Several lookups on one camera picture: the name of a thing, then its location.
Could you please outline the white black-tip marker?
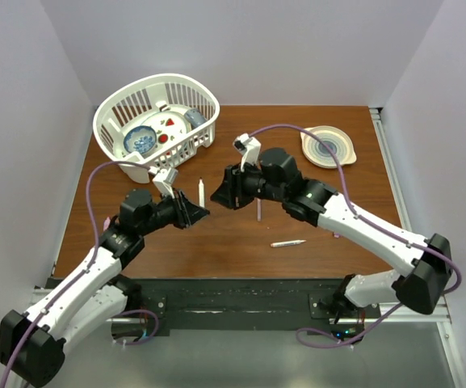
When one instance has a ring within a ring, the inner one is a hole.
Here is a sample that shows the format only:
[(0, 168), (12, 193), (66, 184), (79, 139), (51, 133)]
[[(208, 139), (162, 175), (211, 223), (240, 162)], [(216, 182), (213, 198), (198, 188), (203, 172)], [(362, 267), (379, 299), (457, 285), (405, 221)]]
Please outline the white black-tip marker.
[(198, 195), (199, 195), (199, 206), (204, 208), (205, 207), (205, 186), (204, 180), (199, 178), (198, 182)]

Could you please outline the pink highlighter pen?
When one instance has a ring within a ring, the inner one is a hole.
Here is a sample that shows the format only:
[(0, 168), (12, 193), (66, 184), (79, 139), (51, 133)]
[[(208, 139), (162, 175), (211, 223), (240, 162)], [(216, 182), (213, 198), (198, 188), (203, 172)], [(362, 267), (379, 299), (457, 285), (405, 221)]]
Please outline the pink highlighter pen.
[(262, 220), (262, 201), (260, 199), (256, 200), (256, 219), (258, 222)]

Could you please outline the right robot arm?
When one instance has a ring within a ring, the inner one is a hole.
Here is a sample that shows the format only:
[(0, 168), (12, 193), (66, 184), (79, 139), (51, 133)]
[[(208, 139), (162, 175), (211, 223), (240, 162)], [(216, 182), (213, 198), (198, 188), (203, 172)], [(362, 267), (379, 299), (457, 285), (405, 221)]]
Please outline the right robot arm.
[(345, 318), (380, 302), (432, 314), (453, 273), (447, 238), (403, 230), (353, 205), (326, 183), (305, 178), (282, 148), (262, 152), (256, 163), (226, 167), (211, 199), (227, 209), (241, 209), (256, 199), (279, 202), (297, 221), (340, 234), (390, 265), (387, 272), (344, 278), (326, 306)]

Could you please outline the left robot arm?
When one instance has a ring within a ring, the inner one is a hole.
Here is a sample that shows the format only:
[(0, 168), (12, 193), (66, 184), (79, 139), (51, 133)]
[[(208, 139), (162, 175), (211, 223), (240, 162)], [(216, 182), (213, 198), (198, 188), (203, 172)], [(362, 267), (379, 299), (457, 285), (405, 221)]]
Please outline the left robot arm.
[(86, 258), (55, 289), (25, 312), (3, 317), (0, 385), (10, 373), (34, 387), (47, 385), (92, 331), (109, 318), (139, 314), (139, 289), (120, 273), (143, 250), (145, 236), (166, 226), (186, 229), (209, 213), (179, 190), (159, 202), (147, 189), (130, 191)]

